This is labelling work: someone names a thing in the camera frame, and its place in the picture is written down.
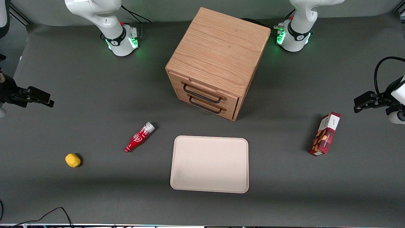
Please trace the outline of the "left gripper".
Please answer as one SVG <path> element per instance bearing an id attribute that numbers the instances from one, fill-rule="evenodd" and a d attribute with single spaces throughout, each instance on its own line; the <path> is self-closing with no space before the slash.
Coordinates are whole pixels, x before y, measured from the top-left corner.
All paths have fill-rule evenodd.
<path id="1" fill-rule="evenodd" d="M 388 85 L 384 92 L 379 92 L 378 83 L 376 82 L 376 93 L 381 102 L 394 110 L 404 110 L 405 104 L 405 81 L 404 76 Z M 362 110 L 378 108 L 379 103 L 376 102 L 375 93 L 367 91 L 356 97 L 354 101 L 354 113 L 359 113 Z"/>

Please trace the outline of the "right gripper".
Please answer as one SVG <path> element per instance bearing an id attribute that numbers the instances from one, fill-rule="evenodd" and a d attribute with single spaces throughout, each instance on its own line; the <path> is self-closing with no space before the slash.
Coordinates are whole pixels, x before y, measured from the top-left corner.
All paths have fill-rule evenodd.
<path id="1" fill-rule="evenodd" d="M 0 102 L 14 104 L 26 108 L 28 103 L 37 103 L 49 108 L 54 106 L 54 101 L 50 100 L 50 94 L 36 87 L 29 86 L 21 88 L 16 85 L 13 78 L 6 74 L 0 74 Z"/>

